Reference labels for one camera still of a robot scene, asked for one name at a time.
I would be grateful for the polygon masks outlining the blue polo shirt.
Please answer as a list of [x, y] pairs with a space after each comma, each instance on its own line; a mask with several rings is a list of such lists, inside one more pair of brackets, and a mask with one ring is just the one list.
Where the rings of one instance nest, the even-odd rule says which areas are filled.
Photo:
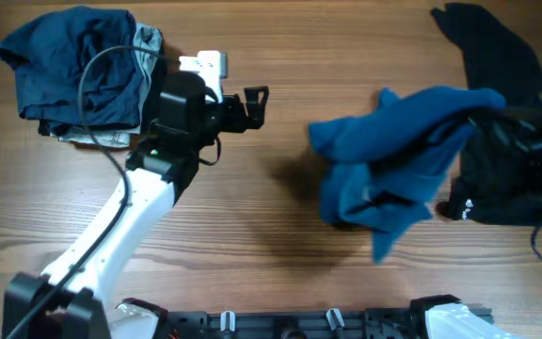
[[474, 133], [467, 111], [505, 104], [493, 89], [433, 87], [405, 98], [382, 89], [367, 115], [310, 123], [311, 148], [328, 163], [321, 219], [370, 229], [372, 258], [384, 261], [410, 226], [432, 217], [427, 204]]

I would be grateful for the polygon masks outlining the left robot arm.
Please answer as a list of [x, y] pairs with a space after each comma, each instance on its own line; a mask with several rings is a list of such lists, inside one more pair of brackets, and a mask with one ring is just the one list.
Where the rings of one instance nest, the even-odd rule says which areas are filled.
[[178, 72], [159, 93], [149, 133], [120, 167], [120, 182], [96, 218], [38, 277], [20, 273], [4, 298], [5, 338], [162, 338], [167, 310], [137, 299], [109, 307], [119, 274], [151, 227], [193, 181], [221, 133], [263, 126], [267, 86], [225, 95], [218, 75]]

